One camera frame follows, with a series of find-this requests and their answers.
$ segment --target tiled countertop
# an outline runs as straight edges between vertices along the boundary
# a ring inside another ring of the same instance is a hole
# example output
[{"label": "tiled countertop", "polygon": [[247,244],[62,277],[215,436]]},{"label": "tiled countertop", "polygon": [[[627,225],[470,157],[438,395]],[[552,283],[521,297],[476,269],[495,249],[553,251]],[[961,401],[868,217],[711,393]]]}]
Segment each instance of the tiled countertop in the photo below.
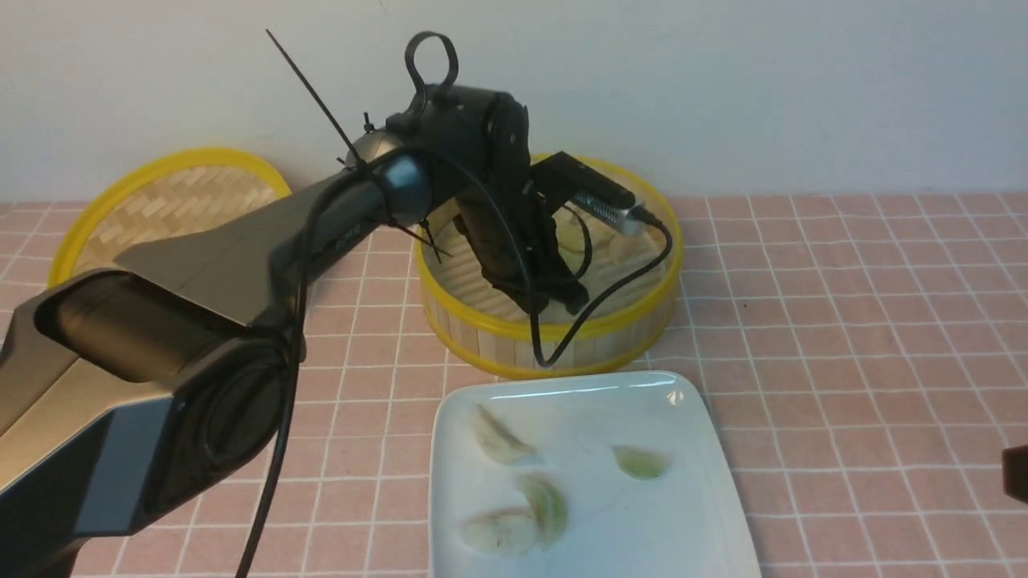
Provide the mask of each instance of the tiled countertop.
[{"label": "tiled countertop", "polygon": [[[684,300],[630,368],[704,394],[765,576],[1028,576],[1028,506],[999,471],[1028,443],[1028,194],[675,204]],[[6,209],[0,309],[41,289],[80,208]],[[255,575],[426,575],[433,414],[493,378],[431,335],[413,270],[383,231],[320,282]],[[89,543],[77,573],[229,575],[264,466]]]}]

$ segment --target bamboo steamer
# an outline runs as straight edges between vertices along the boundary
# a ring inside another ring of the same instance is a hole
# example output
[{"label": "bamboo steamer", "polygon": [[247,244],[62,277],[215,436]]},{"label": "bamboo steamer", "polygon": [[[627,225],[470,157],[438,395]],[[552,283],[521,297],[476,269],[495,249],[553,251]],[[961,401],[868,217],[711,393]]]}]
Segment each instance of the bamboo steamer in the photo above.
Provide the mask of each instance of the bamboo steamer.
[{"label": "bamboo steamer", "polygon": [[[534,160],[542,158],[545,156],[535,156]],[[602,160],[577,158],[646,202],[647,208],[671,231],[671,254],[658,267],[604,301],[554,367],[544,369],[533,355],[527,316],[482,278],[467,240],[452,224],[457,208],[450,201],[429,217],[428,226],[436,243],[452,256],[443,255],[440,263],[431,249],[417,245],[414,259],[429,325],[467,363],[512,380],[600,373],[618,369],[642,355],[663,333],[675,306],[677,272],[683,259],[682,231],[674,211],[638,176]],[[562,212],[555,217],[561,218]],[[579,214],[594,220],[582,211]],[[590,222],[590,230],[597,230],[594,229],[597,224],[598,221]],[[592,264],[582,278],[590,297],[650,261],[663,245],[663,234],[648,227],[646,233],[634,240],[615,236],[609,243],[594,247]],[[576,270],[582,256],[563,247],[561,254],[572,270]],[[543,312],[540,332],[545,354],[552,354],[573,321],[574,317],[559,303],[550,303]]]}]

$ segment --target pink tile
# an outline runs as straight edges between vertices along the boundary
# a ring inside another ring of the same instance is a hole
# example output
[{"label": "pink tile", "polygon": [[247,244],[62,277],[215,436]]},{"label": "pink tile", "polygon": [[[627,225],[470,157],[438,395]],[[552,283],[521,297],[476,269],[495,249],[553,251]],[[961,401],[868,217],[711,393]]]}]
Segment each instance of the pink tile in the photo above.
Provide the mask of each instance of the pink tile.
[{"label": "pink tile", "polygon": [[850,513],[853,501],[841,473],[790,472],[800,514]]},{"label": "pink tile", "polygon": [[800,219],[800,226],[803,227],[807,243],[849,241],[845,223],[840,217]]},{"label": "pink tile", "polygon": [[914,275],[926,293],[966,293],[967,286],[956,267],[919,267]]},{"label": "pink tile", "polygon": [[744,326],[788,325],[785,308],[780,299],[751,299],[739,306],[739,318]]},{"label": "pink tile", "polygon": [[114,574],[122,538],[94,538],[82,546],[75,559],[75,575]]},{"label": "pink tile", "polygon": [[961,215],[963,207],[952,194],[919,194],[917,202],[921,205],[921,210],[925,215]]},{"label": "pink tile", "polygon": [[303,568],[306,546],[306,528],[267,528],[254,556],[253,573],[298,574]]},{"label": "pink tile", "polygon": [[850,355],[842,326],[797,327],[796,337],[803,355],[808,357]]},{"label": "pink tile", "polygon": [[902,241],[929,241],[935,239],[931,225],[924,217],[887,219],[892,236]]},{"label": "pink tile", "polygon": [[194,528],[182,557],[182,573],[232,573],[246,544],[247,528]]},{"label": "pink tile", "polygon": [[860,369],[853,358],[808,359],[813,387],[825,391],[864,391]]},{"label": "pink tile", "polygon": [[875,403],[890,426],[932,425],[931,411],[921,392],[875,392]]},{"label": "pink tile", "polygon": [[872,293],[871,282],[862,269],[822,269],[824,285],[832,295],[862,295]]},{"label": "pink tile", "polygon": [[392,367],[347,367],[342,376],[340,399],[346,401],[390,398]]},{"label": "pink tile", "polygon": [[428,566],[428,525],[375,527],[371,570],[420,570]]},{"label": "pink tile", "polygon": [[418,521],[429,518],[429,478],[383,479],[376,520]]},{"label": "pink tile", "polygon": [[765,403],[775,427],[824,427],[824,419],[813,394],[769,395],[766,396]]},{"label": "pink tile", "polygon": [[943,424],[988,424],[991,421],[974,392],[929,391],[926,395]]},{"label": "pink tile", "polygon": [[429,473],[429,456],[432,436],[409,435],[386,438],[382,463],[384,475],[426,475]]},{"label": "pink tile", "polygon": [[186,542],[185,529],[147,528],[128,539],[118,574],[172,574]]},{"label": "pink tile", "polygon": [[350,402],[338,404],[335,414],[334,437],[354,435],[382,435],[386,433],[388,402]]},{"label": "pink tile", "polygon": [[901,241],[900,250],[911,266],[950,264],[950,255],[938,241]]},{"label": "pink tile", "polygon": [[949,293],[928,295],[931,309],[940,321],[979,321],[985,319],[982,310],[969,294]]},{"label": "pink tile", "polygon": [[811,243],[810,253],[820,267],[862,266],[860,256],[851,243]]},{"label": "pink tile", "polygon": [[793,197],[796,214],[801,217],[823,217],[836,215],[839,210],[829,196],[799,195]]},{"label": "pink tile", "polygon": [[1028,424],[1028,389],[986,390],[981,394],[1000,424]]},{"label": "pink tile", "polygon": [[722,431],[721,443],[732,469],[780,468],[771,430]]},{"label": "pink tile", "polygon": [[754,361],[761,389],[765,392],[810,391],[810,378],[799,359],[758,359]]},{"label": "pink tile", "polygon": [[714,219],[714,231],[718,233],[718,243],[760,243],[761,233],[757,230],[757,223],[751,220],[746,221],[726,221]]},{"label": "pink tile", "polygon": [[796,219],[762,219],[757,221],[764,243],[803,243],[803,229]]},{"label": "pink tile", "polygon": [[900,354],[900,342],[888,325],[849,325],[845,330],[857,356]]},{"label": "pink tile", "polygon": [[793,202],[784,195],[750,196],[749,204],[754,214],[760,219],[792,217]]},{"label": "pink tile", "polygon": [[309,523],[314,518],[317,495],[316,481],[279,482],[274,491],[274,500],[271,502],[271,510],[268,512],[268,522]]},{"label": "pink tile", "polygon": [[883,194],[875,197],[878,208],[888,217],[907,217],[920,215],[921,207],[917,200],[907,194]]},{"label": "pink tile", "polygon": [[908,355],[953,353],[938,325],[897,325],[895,333]]},{"label": "pink tile", "polygon": [[711,196],[707,198],[707,208],[714,219],[751,219],[749,200],[745,196]]},{"label": "pink tile", "polygon": [[892,237],[885,219],[873,217],[846,217],[846,228],[854,241],[888,241]]},{"label": "pink tile", "polygon": [[881,424],[871,396],[866,393],[822,393],[821,407],[832,426],[872,426]]},{"label": "pink tile", "polygon": [[944,559],[990,559],[996,551],[978,514],[926,514],[928,532]]},{"label": "pink tile", "polygon": [[705,358],[747,357],[742,331],[734,329],[696,329],[696,346]]},{"label": "pink tile", "polygon": [[867,272],[875,292],[881,295],[920,292],[910,269],[869,267]]},{"label": "pink tile", "polygon": [[367,526],[316,526],[307,553],[308,572],[360,571],[368,550]]},{"label": "pink tile", "polygon": [[702,365],[704,385],[710,393],[758,391],[748,360],[703,360]]},{"label": "pink tile", "polygon": [[971,215],[997,215],[1006,213],[1006,207],[999,196],[984,192],[961,194],[960,203]]},{"label": "pink tile", "polygon": [[339,395],[339,384],[342,382],[342,369],[300,369],[299,383],[296,386],[296,400],[304,401],[335,401]]},{"label": "pink tile", "polygon": [[838,467],[828,430],[786,430],[777,432],[778,447],[788,468]]},{"label": "pink tile", "polygon": [[380,437],[341,437],[329,440],[326,477],[373,476],[378,474],[382,450]]},{"label": "pink tile", "polygon": [[971,291],[1014,291],[1003,267],[999,265],[962,265],[958,267]]},{"label": "pink tile", "polygon": [[326,279],[318,283],[318,290],[311,298],[316,305],[356,305],[361,290],[359,279]]},{"label": "pink tile", "polygon": [[1006,215],[997,217],[975,217],[971,219],[985,239],[1019,239],[1024,231],[1017,219]]},{"label": "pink tile", "polygon": [[996,262],[996,258],[984,241],[946,241],[943,245],[950,252],[950,258],[958,265],[984,265]]},{"label": "pink tile", "polygon": [[764,247],[771,268],[807,268],[814,266],[814,258],[806,245],[766,245]]},{"label": "pink tile", "polygon": [[856,516],[808,517],[803,530],[817,563],[871,562],[871,550]]},{"label": "pink tile", "polygon": [[869,267],[903,266],[907,264],[900,246],[895,243],[862,242],[854,243],[860,261]]},{"label": "pink tile", "polygon": [[766,428],[767,412],[759,394],[714,395],[710,412],[722,428]]},{"label": "pink tile", "polygon": [[402,305],[358,308],[357,320],[354,322],[354,334],[396,333],[400,330],[400,317],[403,310]]},{"label": "pink tile", "polygon": [[420,365],[443,363],[446,360],[446,348],[435,335],[403,335],[400,338],[400,358],[402,365]]},{"label": "pink tile", "polygon": [[317,521],[370,521],[375,501],[373,479],[333,480],[322,483]]},{"label": "pink tile", "polygon": [[1018,388],[1022,380],[1005,354],[961,358],[971,383],[979,388]]},{"label": "pink tile", "polygon": [[948,466],[953,456],[943,431],[937,426],[900,426],[889,428],[900,461],[906,466]]},{"label": "pink tile", "polygon": [[735,485],[747,514],[791,514],[793,503],[780,472],[735,472]]},{"label": "pink tile", "polygon": [[[289,450],[286,451],[286,461],[282,465],[282,477],[288,479],[319,477],[322,474],[322,464],[325,462],[327,447],[327,438],[289,440]],[[260,474],[259,476],[251,476],[251,479],[263,480],[263,469]]]},{"label": "pink tile", "polygon": [[394,401],[389,434],[431,434],[439,400]]},{"label": "pink tile", "polygon": [[682,288],[686,297],[729,296],[728,276],[726,276],[724,272],[713,273],[687,270],[682,274]]},{"label": "pink tile", "polygon": [[1028,239],[990,241],[989,244],[992,245],[992,249],[996,252],[996,257],[1001,263],[1028,262]]},{"label": "pink tile", "polygon": [[749,346],[749,355],[755,358],[800,355],[793,329],[788,327],[747,327],[743,332]]},{"label": "pink tile", "polygon": [[953,468],[913,468],[907,479],[921,510],[974,510],[967,485],[960,470]]},{"label": "pink tile", "polygon": [[764,564],[807,562],[803,536],[796,519],[748,518],[749,532],[757,548],[757,557]]},{"label": "pink tile", "polygon": [[935,320],[921,295],[882,295],[882,305],[892,323],[929,323]]},{"label": "pink tile", "polygon": [[858,360],[873,391],[918,389],[917,375],[904,357],[862,357]]},{"label": "pink tile", "polygon": [[947,426],[946,437],[961,464],[994,466],[999,463],[1003,440],[993,426]]},{"label": "pink tile", "polygon": [[730,270],[728,286],[733,297],[775,297],[778,288],[770,270]]},{"label": "pink tile", "polygon": [[[720,302],[731,303],[731,301],[727,299],[722,299]],[[692,301],[690,302],[690,310],[692,310]],[[691,317],[696,318],[699,317],[699,311],[694,311],[692,312]],[[650,348],[649,353],[650,359],[696,357],[696,344],[693,340],[693,330],[691,328],[666,329],[664,334],[660,336],[660,339]]]},{"label": "pink tile", "polygon": [[332,428],[331,403],[303,403],[293,410],[290,434],[304,437],[328,437]]},{"label": "pink tile", "polygon": [[1024,539],[1028,536],[1028,513],[1018,511],[989,514],[989,525],[996,534],[1003,555],[1011,558],[1028,557],[1028,544],[1025,544]]},{"label": "pink tile", "polygon": [[872,296],[837,296],[833,299],[843,323],[886,323],[885,310]]},{"label": "pink tile", "polygon": [[361,289],[362,305],[401,305],[406,281],[403,279],[365,279]]},{"label": "pink tile", "polygon": [[948,323],[943,327],[957,353],[998,353],[1003,349],[986,323]]},{"label": "pink tile", "polygon": [[853,471],[848,475],[861,512],[912,512],[916,509],[901,472]]},{"label": "pink tile", "polygon": [[880,214],[875,197],[868,194],[841,194],[833,196],[839,213],[843,215],[877,216]]},{"label": "pink tile", "polygon": [[350,348],[350,365],[394,365],[398,335],[360,335]]},{"label": "pink tile", "polygon": [[350,337],[310,335],[306,339],[307,358],[303,361],[313,367],[342,367],[346,362]]},{"label": "pink tile", "polygon": [[887,468],[896,465],[885,428],[836,429],[832,432],[839,458],[847,468]]},{"label": "pink tile", "polygon": [[786,297],[784,300],[794,325],[839,323],[835,306],[828,297]]},{"label": "pink tile", "polygon": [[445,387],[443,367],[397,367],[394,399],[442,398]]},{"label": "pink tile", "polygon": [[1028,321],[1028,304],[1017,293],[983,293],[978,300],[993,321]]},{"label": "pink tile", "polygon": [[917,516],[874,515],[865,517],[864,523],[879,561],[935,559],[931,542]]},{"label": "pink tile", "polygon": [[259,483],[220,483],[199,501],[196,523],[248,523],[257,507]]},{"label": "pink tile", "polygon": [[698,327],[736,327],[739,318],[735,315],[735,302],[729,299],[693,297],[689,299],[689,311],[693,323]]}]

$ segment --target white grout line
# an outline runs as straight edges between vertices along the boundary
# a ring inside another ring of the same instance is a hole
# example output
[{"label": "white grout line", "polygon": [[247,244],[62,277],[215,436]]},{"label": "white grout line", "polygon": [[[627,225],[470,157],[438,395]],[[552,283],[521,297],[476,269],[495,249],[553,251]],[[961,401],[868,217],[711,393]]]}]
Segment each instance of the white grout line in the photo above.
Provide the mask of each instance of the white grout line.
[{"label": "white grout line", "polygon": [[[709,214],[710,213],[710,204],[709,204],[709,201],[707,201],[706,204],[707,204],[707,213]],[[718,232],[717,232],[717,227],[714,227],[714,239],[717,240],[717,238],[718,238]],[[718,256],[721,259],[722,266],[724,266],[724,264],[725,264],[725,257],[724,257],[724,255],[722,255],[721,250],[718,251]],[[729,293],[731,293],[731,280],[730,279],[726,279],[726,283],[729,284]],[[742,316],[739,315],[739,305],[738,305],[738,302],[736,300],[734,300],[734,299],[732,300],[732,308],[733,308],[733,310],[735,312],[735,318],[738,319],[738,320],[741,320]],[[693,316],[692,316],[692,311],[690,311],[690,316],[689,317],[690,317],[690,320],[694,319]],[[699,358],[702,357],[702,354],[700,353],[699,342],[695,339],[695,329],[693,330],[693,335],[694,335],[693,342],[694,342],[694,346],[696,347],[696,357],[699,359]],[[757,389],[758,389],[759,392],[763,393],[764,390],[763,390],[763,386],[761,384],[760,375],[757,372],[757,365],[756,365],[756,363],[754,363],[752,354],[749,351],[749,339],[747,339],[745,337],[745,334],[743,334],[742,342],[743,342],[743,345],[746,348],[746,356],[749,358],[749,370],[754,372],[754,381],[757,383]],[[706,387],[707,387],[706,386],[706,382],[704,381],[704,384],[703,384],[704,391],[706,390]],[[768,424],[772,424],[772,422],[771,422],[771,411],[768,409],[767,400],[764,398],[763,395],[760,396],[760,399],[761,399],[761,406],[764,408],[764,416],[767,419]],[[711,419],[713,419],[714,411],[712,410],[712,408],[710,409],[709,413],[710,413]],[[778,463],[781,464],[782,466],[784,466],[785,465],[785,459],[782,457],[781,446],[778,443],[778,434],[775,433],[773,430],[771,432],[771,441],[774,444],[774,450],[775,450],[775,454],[776,454],[776,456],[778,458]],[[807,555],[807,562],[809,562],[812,565],[813,562],[814,562],[813,552],[810,549],[810,541],[807,539],[807,530],[803,527],[803,523],[800,521],[800,518],[799,518],[800,508],[799,508],[799,505],[798,505],[798,503],[796,501],[796,491],[793,489],[793,480],[790,478],[788,475],[785,476],[785,490],[788,492],[788,501],[790,501],[790,504],[793,507],[793,512],[796,514],[794,517],[796,519],[797,530],[800,532],[800,540],[803,542],[803,551]],[[812,566],[812,569],[813,569],[813,573],[814,573],[813,578],[817,578],[817,568]]]}]

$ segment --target rectangular plate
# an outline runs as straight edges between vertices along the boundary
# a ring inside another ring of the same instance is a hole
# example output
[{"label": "rectangular plate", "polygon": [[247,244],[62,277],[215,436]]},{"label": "rectangular plate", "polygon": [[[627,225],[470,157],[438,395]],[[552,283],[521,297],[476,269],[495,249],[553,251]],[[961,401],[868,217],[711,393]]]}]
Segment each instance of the rectangular plate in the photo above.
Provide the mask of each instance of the rectangular plate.
[{"label": "rectangular plate", "polygon": [[[515,466],[488,459],[471,420],[478,404],[537,448]],[[614,445],[661,453],[654,480],[624,474]],[[567,530],[549,550],[481,554],[462,523],[525,507],[518,476],[543,474],[567,501]],[[749,529],[706,406],[688,380],[637,371],[457,390],[436,416],[430,549],[436,578],[588,576],[760,578]]]}]

